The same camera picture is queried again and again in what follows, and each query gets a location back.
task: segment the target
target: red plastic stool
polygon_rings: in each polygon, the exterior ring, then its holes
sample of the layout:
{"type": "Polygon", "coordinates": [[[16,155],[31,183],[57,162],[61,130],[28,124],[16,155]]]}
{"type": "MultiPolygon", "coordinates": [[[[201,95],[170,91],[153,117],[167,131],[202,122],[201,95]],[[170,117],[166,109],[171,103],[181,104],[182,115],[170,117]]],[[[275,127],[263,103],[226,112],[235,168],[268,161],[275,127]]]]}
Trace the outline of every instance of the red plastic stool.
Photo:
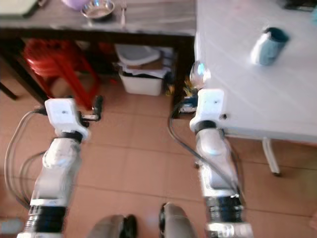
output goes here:
{"type": "Polygon", "coordinates": [[[78,103],[91,110],[101,81],[74,42],[33,39],[26,45],[24,57],[48,97],[54,98],[51,87],[62,77],[73,90],[78,103]],[[95,82],[89,92],[85,91],[76,70],[86,70],[92,75],[95,82]]]}

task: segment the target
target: blue cup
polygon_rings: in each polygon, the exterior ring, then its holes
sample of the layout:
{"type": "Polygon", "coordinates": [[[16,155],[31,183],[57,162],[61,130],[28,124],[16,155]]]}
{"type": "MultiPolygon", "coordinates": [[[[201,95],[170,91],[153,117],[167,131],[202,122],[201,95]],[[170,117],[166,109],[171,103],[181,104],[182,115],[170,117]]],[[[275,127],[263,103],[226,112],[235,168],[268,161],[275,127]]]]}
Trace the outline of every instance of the blue cup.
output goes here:
{"type": "Polygon", "coordinates": [[[273,64],[288,41],[289,36],[283,30],[276,27],[266,28],[251,52],[252,62],[273,64]]]}

